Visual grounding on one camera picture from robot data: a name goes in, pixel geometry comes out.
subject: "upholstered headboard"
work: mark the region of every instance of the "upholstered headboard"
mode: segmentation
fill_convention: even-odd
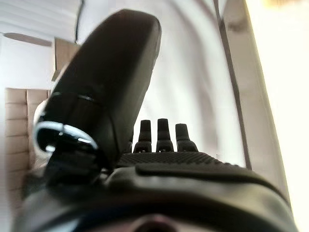
[[[32,144],[34,112],[49,95],[50,90],[5,89],[5,166],[8,196],[14,213],[21,206],[25,173],[35,162]]]

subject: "beige headboard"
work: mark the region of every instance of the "beige headboard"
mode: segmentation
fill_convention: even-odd
[[[7,190],[11,210],[21,206],[21,189],[25,173],[35,162],[32,145],[33,116],[50,90],[5,89],[5,151]]]

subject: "robotic hand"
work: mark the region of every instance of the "robotic hand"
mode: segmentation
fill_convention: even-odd
[[[152,152],[150,121],[142,121],[132,152],[160,36],[155,17],[122,10],[83,44],[34,128],[35,145],[51,158],[28,175],[32,191],[14,231],[297,231],[275,187],[198,152],[185,124],[176,125],[174,152],[159,119]]]

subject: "white wall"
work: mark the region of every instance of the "white wall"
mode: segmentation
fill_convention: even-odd
[[[53,52],[43,47],[0,36],[0,225],[8,231],[11,217],[5,189],[4,171],[4,89],[38,88],[50,89],[53,74]]]
[[[246,0],[295,221],[309,231],[309,0],[266,7]]]

